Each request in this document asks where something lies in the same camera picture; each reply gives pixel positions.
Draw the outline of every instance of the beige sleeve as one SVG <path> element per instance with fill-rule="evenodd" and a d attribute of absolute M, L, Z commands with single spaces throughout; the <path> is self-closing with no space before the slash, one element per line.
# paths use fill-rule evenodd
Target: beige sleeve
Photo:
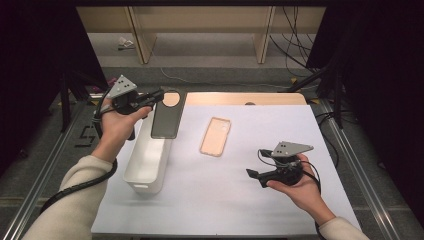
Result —
<path fill-rule="evenodd" d="M 66 173 L 60 190 L 100 177 L 111 169 L 112 164 L 106 161 L 83 157 Z M 91 227 L 106 185 L 104 181 L 59 200 L 37 218 L 23 239 L 91 239 Z"/>
<path fill-rule="evenodd" d="M 321 235 L 327 240 L 365 240 L 368 239 L 359 229 L 342 217 L 336 217 L 319 227 Z"/>

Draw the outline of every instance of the plastic container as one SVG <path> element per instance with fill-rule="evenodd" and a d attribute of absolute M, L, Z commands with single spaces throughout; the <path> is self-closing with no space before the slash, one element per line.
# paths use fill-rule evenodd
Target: plastic container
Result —
<path fill-rule="evenodd" d="M 158 193 L 162 189 L 172 139 L 151 137 L 154 114 L 143 120 L 133 152 L 124 173 L 137 193 Z"/>

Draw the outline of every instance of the cable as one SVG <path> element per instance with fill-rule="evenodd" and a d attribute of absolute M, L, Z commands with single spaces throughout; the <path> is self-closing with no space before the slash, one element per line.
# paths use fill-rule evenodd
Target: cable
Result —
<path fill-rule="evenodd" d="M 324 132 L 322 131 L 322 124 L 328 120 L 331 119 L 334 115 L 334 113 L 324 113 L 324 114 L 319 114 L 317 116 L 315 116 L 316 118 L 325 115 L 325 117 L 321 120 L 321 122 L 319 122 L 318 124 L 318 128 L 321 131 L 322 136 L 324 137 L 324 139 L 327 141 L 328 144 L 330 144 L 330 146 L 333 148 L 334 153 L 336 154 L 336 162 L 334 163 L 334 167 L 337 168 L 339 166 L 339 161 L 340 161 L 340 156 L 339 153 L 337 151 L 337 148 L 331 143 L 331 141 L 328 139 L 328 137 L 324 134 Z"/>
<path fill-rule="evenodd" d="M 306 34 L 306 36 L 309 38 L 309 41 L 311 41 L 312 44 L 314 44 L 314 41 L 312 41 L 311 37 L 309 36 L 309 34 Z"/>
<path fill-rule="evenodd" d="M 154 53 L 153 49 L 150 49 L 150 48 L 149 48 L 148 50 L 150 50 L 150 52 L 152 53 L 152 57 L 153 57 L 154 59 L 158 60 L 158 58 L 156 57 L 156 55 L 155 55 L 155 53 Z M 189 80 L 185 80 L 185 79 L 180 78 L 180 77 L 169 76 L 168 74 L 166 74 L 166 73 L 165 73 L 165 71 L 163 70 L 163 67 L 160 67 L 160 71 L 162 72 L 162 74 L 163 74 L 165 77 L 167 77 L 167 78 L 169 78 L 169 79 L 174 79 L 174 80 L 182 81 L 182 82 L 189 83 L 189 84 L 208 84 L 208 85 L 214 85 L 214 86 L 234 85 L 234 86 L 245 86 L 245 87 L 258 87 L 258 86 L 264 86 L 264 87 L 275 87 L 275 88 L 283 88 L 283 89 L 289 89 L 289 88 L 291 88 L 291 86 L 287 86 L 287 87 L 285 87 L 285 86 L 278 86 L 278 85 L 272 85 L 272 84 L 212 83 L 212 82 L 197 82 L 197 81 L 189 81 Z M 307 87 L 307 88 L 303 88 L 303 89 L 311 89 L 311 88 L 315 88 L 315 87 L 317 87 L 317 86 L 318 86 L 318 85 L 314 85 L 314 86 Z"/>
<path fill-rule="evenodd" d="M 290 26 L 290 29 L 292 30 L 292 34 L 291 34 L 291 37 L 290 37 L 290 39 L 287 39 L 285 36 L 284 36 L 284 34 L 281 34 L 282 36 L 283 36 L 283 38 L 286 40 L 286 41 L 288 41 L 288 46 L 287 46 L 287 50 L 286 51 L 282 51 L 282 49 L 275 43 L 275 41 L 272 39 L 272 41 L 274 42 L 274 44 L 277 46 L 277 48 L 279 48 L 285 55 L 286 55 L 286 68 L 288 69 L 288 71 L 291 73 L 291 74 L 293 74 L 294 76 L 297 76 L 297 77 L 307 77 L 307 76 L 300 76 L 300 75 L 297 75 L 297 74 L 294 74 L 290 69 L 289 69 L 289 67 L 288 67 L 288 64 L 287 64 L 287 57 L 290 57 L 290 59 L 292 59 L 292 60 L 294 60 L 294 58 L 293 57 L 291 57 L 289 54 L 288 54 L 288 52 L 289 52 L 289 49 L 290 49 L 290 45 L 294 45 L 294 46 L 297 46 L 298 48 L 299 48 L 299 53 L 300 53 L 300 55 L 302 56 L 302 58 L 303 58 L 303 61 L 304 62 L 307 62 L 306 61 L 306 59 L 305 59 L 305 56 L 307 57 L 307 58 L 309 58 L 309 56 L 308 56 L 308 53 L 306 52 L 306 50 L 309 50 L 310 51 L 310 49 L 308 49 L 308 48 L 306 48 L 306 47 L 304 47 L 303 46 L 303 44 L 302 44 L 302 42 L 300 41 L 300 39 L 299 39 L 299 37 L 298 37 L 298 34 L 297 34 L 297 17 L 298 17 L 298 13 L 299 13 L 299 8 L 298 7 L 294 7 L 293 8 L 293 10 L 294 10 L 294 24 L 292 24 L 292 21 L 290 20 L 290 18 L 288 17 L 288 15 L 287 15 L 287 12 L 286 12 L 286 10 L 285 10 L 285 8 L 283 7 L 283 12 L 284 12 L 284 14 L 285 14 L 285 16 L 286 16 L 286 19 L 287 19 L 287 21 L 288 21 L 288 23 L 289 23 L 289 26 Z M 295 44 L 295 43 L 293 43 L 293 37 L 295 37 L 296 38 L 296 42 L 297 42 L 297 44 Z M 301 66 L 303 66 L 305 69 L 308 69 L 309 71 L 311 71 L 312 73 L 314 73 L 315 72 L 315 70 L 312 70 L 312 69 L 310 69 L 310 68 L 308 68 L 308 67 L 306 67 L 306 64 L 301 64 L 299 61 L 297 61 L 297 60 L 294 60 L 296 63 L 298 63 L 298 64 L 300 64 Z"/>
<path fill-rule="evenodd" d="M 272 38 L 272 36 L 270 35 L 269 38 L 271 39 L 271 41 L 274 43 L 274 45 L 278 48 L 278 50 L 280 50 L 282 53 L 284 53 L 284 55 L 286 55 L 286 57 L 290 58 L 291 60 L 293 60 L 294 62 L 296 62 L 297 64 L 299 64 L 300 66 L 306 68 L 307 70 L 311 71 L 312 73 L 314 73 L 314 71 L 312 71 L 311 69 L 308 69 L 306 67 L 305 64 L 299 62 L 298 60 L 296 60 L 293 56 L 291 56 L 288 52 L 284 51 L 275 41 L 274 38 Z"/>
<path fill-rule="evenodd" d="M 261 160 L 261 162 L 263 162 L 263 163 L 265 163 L 265 164 L 267 164 L 267 165 L 270 165 L 270 166 L 273 166 L 273 167 L 284 167 L 284 168 L 286 168 L 286 167 L 289 167 L 290 166 L 290 164 L 288 164 L 288 163 L 282 163 L 282 162 L 279 162 L 279 161 L 277 161 L 275 158 L 273 158 L 269 153 L 267 153 L 267 152 L 262 152 L 262 153 L 265 153 L 266 155 L 268 155 L 268 157 L 269 158 L 271 158 L 272 160 L 274 160 L 277 164 L 272 164 L 272 163 L 268 163 L 268 162 L 265 162 L 260 156 L 259 156 L 259 153 L 261 152 L 261 150 L 263 150 L 263 149 L 259 149 L 258 150 L 258 158 L 259 158 L 259 160 Z"/>
<path fill-rule="evenodd" d="M 103 100 L 105 98 L 105 96 L 109 93 L 110 89 L 108 89 L 102 96 L 102 98 L 100 99 L 99 103 L 97 104 L 97 108 L 96 111 L 94 112 L 94 117 L 93 117 L 93 124 L 94 127 L 96 128 L 97 134 L 99 135 L 99 139 L 102 137 L 102 129 L 101 129 L 101 115 L 103 114 L 101 112 L 101 107 L 103 104 Z M 107 179 L 109 179 L 110 177 L 113 176 L 113 174 L 115 174 L 116 170 L 118 168 L 118 161 L 115 159 L 115 161 L 112 164 L 112 169 L 105 173 L 104 175 L 95 178 L 93 180 L 87 181 L 87 182 L 83 182 L 77 185 L 74 185 L 72 187 L 66 188 L 58 193 L 56 193 L 55 195 L 53 195 L 52 197 L 50 197 L 46 203 L 44 203 L 43 207 L 40 210 L 40 214 L 42 214 L 46 209 L 48 209 L 50 206 L 52 206 L 54 203 L 56 203 L 57 201 L 59 201 L 60 199 L 75 193 L 77 191 L 92 187 L 94 185 L 97 185 Z"/>
<path fill-rule="evenodd" d="M 321 178 L 319 177 L 319 173 L 318 173 L 318 170 L 316 169 L 316 167 L 312 163 L 307 162 L 307 161 L 300 161 L 300 162 L 301 163 L 307 163 L 307 164 L 309 164 L 314 169 L 315 173 L 317 174 L 317 177 L 315 177 L 314 175 L 312 175 L 312 174 L 310 174 L 310 173 L 308 173 L 306 171 L 303 171 L 303 173 L 306 176 L 312 178 L 312 180 L 314 180 L 314 182 L 317 184 L 317 187 L 318 187 L 319 192 L 321 193 Z"/>

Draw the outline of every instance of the hand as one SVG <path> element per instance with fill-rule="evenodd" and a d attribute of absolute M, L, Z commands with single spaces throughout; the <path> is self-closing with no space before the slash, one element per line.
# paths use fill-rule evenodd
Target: hand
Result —
<path fill-rule="evenodd" d="M 298 154 L 297 156 L 302 161 L 303 170 L 314 175 L 311 166 L 307 163 L 309 162 L 308 158 L 303 154 Z M 293 186 L 287 186 L 273 180 L 268 181 L 267 186 L 287 194 L 296 206 L 308 212 L 318 225 L 335 218 L 333 212 L 322 199 L 315 181 L 306 175 L 303 175 L 300 181 Z"/>
<path fill-rule="evenodd" d="M 103 106 L 108 104 L 112 105 L 112 100 L 105 98 Z M 130 137 L 134 125 L 138 120 L 145 118 L 150 111 L 152 111 L 151 107 L 142 107 L 129 115 L 122 115 L 116 111 L 104 113 L 102 115 L 103 136 L 91 155 L 113 162 L 125 141 Z"/>

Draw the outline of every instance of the person's left hand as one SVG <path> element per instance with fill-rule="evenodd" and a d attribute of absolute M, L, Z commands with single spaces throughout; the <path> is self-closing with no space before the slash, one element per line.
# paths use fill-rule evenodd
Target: person's left hand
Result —
<path fill-rule="evenodd" d="M 103 106 L 112 105 L 112 100 L 105 98 Z M 138 120 L 147 117 L 152 107 L 142 107 L 129 115 L 122 115 L 116 111 L 106 112 L 102 115 L 103 136 L 91 155 L 102 160 L 113 162 L 130 137 L 134 125 Z"/>

